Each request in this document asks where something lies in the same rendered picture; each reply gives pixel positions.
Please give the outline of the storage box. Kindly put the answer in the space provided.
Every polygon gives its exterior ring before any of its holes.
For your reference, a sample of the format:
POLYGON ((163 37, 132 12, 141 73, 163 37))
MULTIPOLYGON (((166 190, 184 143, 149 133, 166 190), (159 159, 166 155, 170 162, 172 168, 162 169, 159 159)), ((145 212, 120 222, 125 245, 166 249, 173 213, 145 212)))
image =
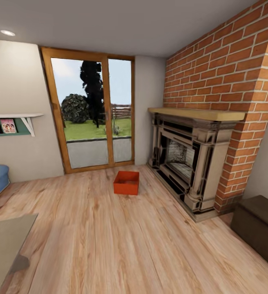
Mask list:
POLYGON ((138 195, 138 186, 139 172, 118 171, 114 181, 114 194, 138 195))

